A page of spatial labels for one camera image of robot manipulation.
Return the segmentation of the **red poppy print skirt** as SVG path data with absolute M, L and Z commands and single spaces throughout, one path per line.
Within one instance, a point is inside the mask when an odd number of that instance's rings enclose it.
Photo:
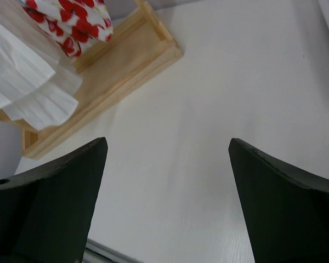
M 22 8 L 70 58 L 93 41 L 107 43 L 113 26 L 104 1 L 22 1 Z

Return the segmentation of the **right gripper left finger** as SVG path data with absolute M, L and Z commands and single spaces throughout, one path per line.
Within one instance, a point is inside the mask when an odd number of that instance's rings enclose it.
M 0 262 L 81 262 L 108 145 L 97 138 L 0 180 Z

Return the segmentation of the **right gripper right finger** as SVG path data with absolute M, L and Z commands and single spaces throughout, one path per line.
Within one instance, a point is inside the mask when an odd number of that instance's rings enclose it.
M 229 144 L 256 262 L 329 262 L 329 179 L 245 141 Z

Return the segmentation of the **white cloth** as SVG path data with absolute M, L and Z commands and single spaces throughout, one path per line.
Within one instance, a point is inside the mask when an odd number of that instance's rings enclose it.
M 65 123 L 82 84 L 70 60 L 17 1 L 0 1 L 0 111 L 35 130 Z

